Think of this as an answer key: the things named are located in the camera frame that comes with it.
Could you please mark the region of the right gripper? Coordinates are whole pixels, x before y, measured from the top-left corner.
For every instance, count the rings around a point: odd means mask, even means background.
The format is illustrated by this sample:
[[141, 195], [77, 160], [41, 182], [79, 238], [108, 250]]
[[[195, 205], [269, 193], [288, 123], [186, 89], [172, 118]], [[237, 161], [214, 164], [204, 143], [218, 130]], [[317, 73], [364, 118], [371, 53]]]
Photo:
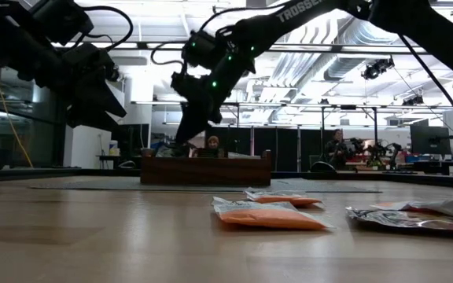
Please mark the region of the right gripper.
[[230, 96], [239, 79], [250, 68], [250, 60], [236, 53], [227, 53], [210, 74], [210, 94], [214, 104], [182, 104], [182, 118], [175, 136], [179, 144], [188, 142], [210, 127], [208, 121], [221, 123], [221, 104]]

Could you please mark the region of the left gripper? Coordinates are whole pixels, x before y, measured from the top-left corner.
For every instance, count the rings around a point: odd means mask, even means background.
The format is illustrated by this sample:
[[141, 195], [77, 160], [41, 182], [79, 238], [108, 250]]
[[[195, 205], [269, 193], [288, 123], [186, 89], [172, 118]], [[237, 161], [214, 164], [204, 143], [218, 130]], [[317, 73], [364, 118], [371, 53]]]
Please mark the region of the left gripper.
[[111, 83], [95, 83], [89, 91], [90, 101], [74, 99], [73, 69], [52, 49], [26, 35], [17, 35], [13, 44], [13, 67], [22, 80], [34, 80], [57, 94], [68, 107], [70, 127], [87, 126], [114, 130], [116, 121], [108, 114], [125, 117], [125, 94]]

